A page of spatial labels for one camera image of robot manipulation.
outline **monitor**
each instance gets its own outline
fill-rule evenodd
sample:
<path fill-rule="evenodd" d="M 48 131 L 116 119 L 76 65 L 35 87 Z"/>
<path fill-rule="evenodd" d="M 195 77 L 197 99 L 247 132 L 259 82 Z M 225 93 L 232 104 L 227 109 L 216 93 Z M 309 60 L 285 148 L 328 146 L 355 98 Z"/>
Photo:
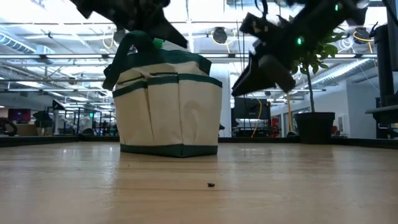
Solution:
<path fill-rule="evenodd" d="M 8 109 L 8 119 L 10 121 L 30 121 L 30 109 Z"/>
<path fill-rule="evenodd" d="M 236 119 L 269 119 L 269 102 L 266 99 L 236 97 L 234 99 L 234 115 Z"/>

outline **bag handle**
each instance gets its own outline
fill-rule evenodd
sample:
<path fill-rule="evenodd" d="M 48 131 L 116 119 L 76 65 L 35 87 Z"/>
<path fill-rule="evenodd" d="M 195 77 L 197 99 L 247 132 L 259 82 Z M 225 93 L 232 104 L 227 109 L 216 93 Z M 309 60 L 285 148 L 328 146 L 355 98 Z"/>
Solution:
<path fill-rule="evenodd" d="M 120 42 L 112 64 L 106 67 L 104 70 L 105 81 L 102 84 L 104 89 L 112 90 L 115 86 L 119 79 L 120 73 L 122 72 L 121 70 L 127 63 L 127 54 L 132 46 L 135 46 L 138 52 L 156 51 L 156 47 L 151 37 L 149 37 L 149 35 L 144 31 L 135 30 L 126 34 Z"/>

